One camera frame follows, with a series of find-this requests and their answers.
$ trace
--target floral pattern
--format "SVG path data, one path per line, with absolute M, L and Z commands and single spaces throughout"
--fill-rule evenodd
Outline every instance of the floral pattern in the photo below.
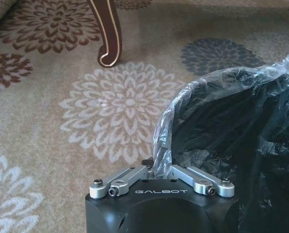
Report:
M 147 7 L 152 0 L 114 0 L 115 6 L 122 10 L 137 10 Z
M 244 18 L 258 12 L 257 3 L 253 0 L 190 0 L 199 5 L 204 12 L 220 17 Z
M 24 0 L 2 23 L 0 39 L 16 50 L 60 53 L 98 41 L 99 28 L 85 0 Z
M 94 155 L 111 162 L 124 157 L 134 163 L 152 154 L 153 128 L 162 110 L 184 85 L 163 69 L 127 63 L 97 69 L 73 83 L 61 126 L 69 142 L 93 148 Z
M 29 59 L 17 54 L 0 54 L 0 90 L 8 88 L 11 83 L 18 83 L 26 78 L 32 65 Z
M 196 75 L 228 67 L 257 67 L 264 64 L 243 45 L 215 38 L 198 39 L 187 44 L 181 58 L 187 70 Z
M 260 32 L 247 36 L 245 46 L 267 63 L 282 61 L 289 53 L 289 35 Z
M 19 167 L 8 168 L 8 161 L 0 157 L 0 233 L 30 232 L 38 222 L 33 214 L 43 197 L 31 192 L 32 177 L 21 176 Z

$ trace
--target plastic bag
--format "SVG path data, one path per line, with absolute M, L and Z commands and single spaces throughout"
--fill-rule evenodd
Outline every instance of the plastic bag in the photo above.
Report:
M 171 164 L 229 178 L 240 233 L 289 232 L 289 55 L 188 84 L 156 125 L 153 153 L 157 179 Z

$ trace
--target brown flower pattern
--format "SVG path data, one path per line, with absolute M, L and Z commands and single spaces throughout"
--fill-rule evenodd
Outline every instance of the brown flower pattern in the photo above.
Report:
M 25 52 L 73 50 L 99 40 L 99 28 L 85 0 L 23 0 L 0 27 L 3 43 Z
M 18 83 L 30 74 L 29 59 L 17 54 L 0 54 L 0 90 Z
M 115 6 L 121 10 L 137 10 L 147 7 L 152 0 L 114 0 Z

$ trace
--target patterned carpet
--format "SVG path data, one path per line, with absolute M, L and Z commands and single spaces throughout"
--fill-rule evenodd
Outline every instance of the patterned carpet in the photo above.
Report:
M 115 2 L 110 69 L 85 0 L 20 0 L 0 22 L 0 233 L 85 232 L 92 180 L 151 155 L 185 83 L 289 53 L 289 0 Z

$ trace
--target dark wood leg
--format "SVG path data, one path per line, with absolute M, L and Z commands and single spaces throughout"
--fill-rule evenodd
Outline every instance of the dark wood leg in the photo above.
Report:
M 98 62 L 103 67 L 112 67 L 120 59 L 122 35 L 120 21 L 113 0 L 88 0 L 99 24 L 103 45 L 99 49 Z

